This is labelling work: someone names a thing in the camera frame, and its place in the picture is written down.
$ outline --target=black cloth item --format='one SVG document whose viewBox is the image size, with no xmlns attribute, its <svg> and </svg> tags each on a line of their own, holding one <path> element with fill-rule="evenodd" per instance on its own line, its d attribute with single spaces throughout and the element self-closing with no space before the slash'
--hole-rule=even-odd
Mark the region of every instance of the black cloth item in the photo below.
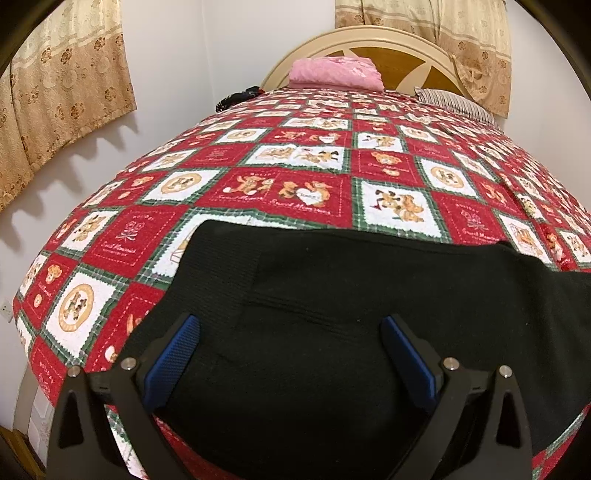
<svg viewBox="0 0 591 480">
<path fill-rule="evenodd" d="M 219 113 L 228 110 L 231 106 L 256 98 L 263 93 L 265 93 L 265 91 L 261 90 L 259 87 L 250 87 L 244 92 L 234 93 L 233 95 L 224 98 L 224 100 L 216 105 L 216 112 Z"/>
<path fill-rule="evenodd" d="M 158 412 L 247 480 L 383 480 L 425 421 L 378 333 L 399 313 L 441 355 L 517 376 L 534 451 L 591 399 L 591 275 L 507 244 L 207 221 L 120 359 L 188 310 L 202 338 Z"/>
</svg>

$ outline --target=metal pin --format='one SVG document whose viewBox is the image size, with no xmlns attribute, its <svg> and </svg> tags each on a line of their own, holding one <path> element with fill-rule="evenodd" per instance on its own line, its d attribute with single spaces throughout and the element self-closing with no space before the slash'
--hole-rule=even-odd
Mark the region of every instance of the metal pin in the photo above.
<svg viewBox="0 0 591 480">
<path fill-rule="evenodd" d="M 127 357 L 121 362 L 121 368 L 123 370 L 133 370 L 138 364 L 138 361 L 133 357 Z"/>
<path fill-rule="evenodd" d="M 445 368 L 447 368 L 450 371 L 454 371 L 457 370 L 458 368 L 460 368 L 460 362 L 458 362 L 455 358 L 453 358 L 452 356 L 448 356 L 444 361 L 443 361 L 443 366 Z"/>
<path fill-rule="evenodd" d="M 78 365 L 74 365 L 68 370 L 68 377 L 76 378 L 78 375 L 80 375 L 80 372 L 82 372 L 82 369 Z"/>
<path fill-rule="evenodd" d="M 511 369 L 511 367 L 508 367 L 507 365 L 502 365 L 499 368 L 499 373 L 505 378 L 513 376 L 513 370 Z"/>
</svg>

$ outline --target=wooden headboard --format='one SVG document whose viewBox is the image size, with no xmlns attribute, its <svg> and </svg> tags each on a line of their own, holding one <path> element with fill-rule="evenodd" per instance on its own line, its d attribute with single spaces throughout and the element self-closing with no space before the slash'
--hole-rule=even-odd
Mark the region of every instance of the wooden headboard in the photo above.
<svg viewBox="0 0 591 480">
<path fill-rule="evenodd" d="M 286 86 L 295 60 L 324 56 L 372 59 L 387 90 L 414 95 L 418 86 L 470 98 L 444 50 L 412 33 L 373 25 L 339 28 L 309 40 L 283 58 L 261 88 L 268 92 Z"/>
</svg>

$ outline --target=bedspread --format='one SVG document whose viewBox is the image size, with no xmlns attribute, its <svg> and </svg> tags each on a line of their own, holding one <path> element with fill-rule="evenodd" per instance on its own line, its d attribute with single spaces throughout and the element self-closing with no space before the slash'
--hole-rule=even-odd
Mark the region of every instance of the bedspread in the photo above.
<svg viewBox="0 0 591 480">
<path fill-rule="evenodd" d="M 394 92 L 276 90 L 134 161 L 48 240 L 13 307 L 53 404 L 68 367 L 111 367 L 207 219 L 454 244 L 509 240 L 548 268 L 591 269 L 591 218 L 502 133 Z M 534 459 L 536 478 L 583 416 Z M 109 417 L 141 476 L 116 414 Z M 233 478 L 162 428 L 198 478 Z"/>
</svg>

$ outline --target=curtain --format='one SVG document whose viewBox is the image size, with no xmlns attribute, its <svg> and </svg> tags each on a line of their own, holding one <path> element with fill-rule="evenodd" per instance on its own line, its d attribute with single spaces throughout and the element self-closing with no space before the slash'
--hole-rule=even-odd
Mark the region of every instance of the curtain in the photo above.
<svg viewBox="0 0 591 480">
<path fill-rule="evenodd" d="M 507 118 L 511 35 L 504 0 L 336 0 L 336 26 L 384 25 L 446 50 L 472 99 Z"/>
<path fill-rule="evenodd" d="M 119 0 L 67 0 L 0 83 L 0 211 L 62 147 L 136 109 Z"/>
</svg>

